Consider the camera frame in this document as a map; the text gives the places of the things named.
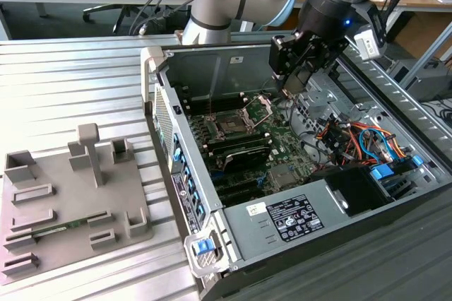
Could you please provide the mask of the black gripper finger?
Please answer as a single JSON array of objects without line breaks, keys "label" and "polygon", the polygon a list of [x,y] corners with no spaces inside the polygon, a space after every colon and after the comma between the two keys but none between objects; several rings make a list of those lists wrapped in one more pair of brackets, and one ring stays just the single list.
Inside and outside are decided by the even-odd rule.
[{"label": "black gripper finger", "polygon": [[300,72],[302,85],[308,81],[308,71],[303,70],[308,57],[308,32],[294,31],[290,36],[276,35],[272,37],[269,65],[273,70],[276,85],[285,85],[289,76]]},{"label": "black gripper finger", "polygon": [[325,40],[312,32],[305,32],[303,40],[307,42],[307,47],[304,51],[302,70],[309,75],[330,66],[349,45],[345,37]]}]

